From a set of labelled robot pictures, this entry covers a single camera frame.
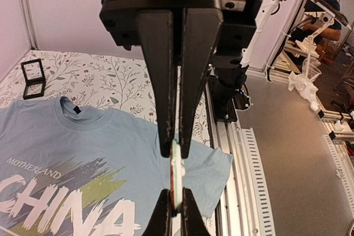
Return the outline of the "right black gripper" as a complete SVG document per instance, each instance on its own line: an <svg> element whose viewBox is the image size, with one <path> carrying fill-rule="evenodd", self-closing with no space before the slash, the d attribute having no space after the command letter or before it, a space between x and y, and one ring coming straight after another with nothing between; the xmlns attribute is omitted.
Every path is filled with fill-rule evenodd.
<svg viewBox="0 0 354 236"><path fill-rule="evenodd" d="M182 52L179 144L181 157L186 159L210 57L216 47L220 67L232 66L226 59L242 67L249 65L246 52L257 29L261 0L102 0L101 4L100 20L116 45L126 50L142 48L154 92L161 156L170 155L175 136L174 55L180 57Z"/></svg>

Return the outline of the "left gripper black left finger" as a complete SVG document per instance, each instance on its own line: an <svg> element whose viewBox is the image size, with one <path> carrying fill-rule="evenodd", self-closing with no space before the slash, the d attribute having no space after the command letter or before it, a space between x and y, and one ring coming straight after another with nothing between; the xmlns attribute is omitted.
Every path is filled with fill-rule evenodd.
<svg viewBox="0 0 354 236"><path fill-rule="evenodd" d="M158 197L149 223L142 236L172 235L172 203L168 189L163 189Z"/></svg>

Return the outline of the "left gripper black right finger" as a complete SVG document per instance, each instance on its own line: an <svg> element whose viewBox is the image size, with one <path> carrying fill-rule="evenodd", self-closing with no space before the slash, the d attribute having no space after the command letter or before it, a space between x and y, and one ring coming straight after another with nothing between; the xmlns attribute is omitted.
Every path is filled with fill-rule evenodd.
<svg viewBox="0 0 354 236"><path fill-rule="evenodd" d="M209 236L191 189L183 188L181 205L181 235Z"/></svg>

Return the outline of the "light blue printed t-shirt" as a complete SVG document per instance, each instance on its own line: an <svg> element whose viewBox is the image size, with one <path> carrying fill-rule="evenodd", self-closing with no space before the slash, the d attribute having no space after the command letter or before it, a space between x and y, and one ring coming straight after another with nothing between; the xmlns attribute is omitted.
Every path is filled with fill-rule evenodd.
<svg viewBox="0 0 354 236"><path fill-rule="evenodd" d="M1 109L2 235L142 235L169 186L153 123L66 97Z"/></svg>

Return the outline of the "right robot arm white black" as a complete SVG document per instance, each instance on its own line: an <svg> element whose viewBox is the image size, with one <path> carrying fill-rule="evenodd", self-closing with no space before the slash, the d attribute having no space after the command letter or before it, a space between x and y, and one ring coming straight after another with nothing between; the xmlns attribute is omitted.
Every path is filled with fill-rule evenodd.
<svg viewBox="0 0 354 236"><path fill-rule="evenodd" d="M272 0L274 4L286 0ZM190 150L197 104L210 71L227 106L242 87L250 52L272 10L262 0L102 0L100 20L117 46L142 49L155 98L160 153L174 137Z"/></svg>

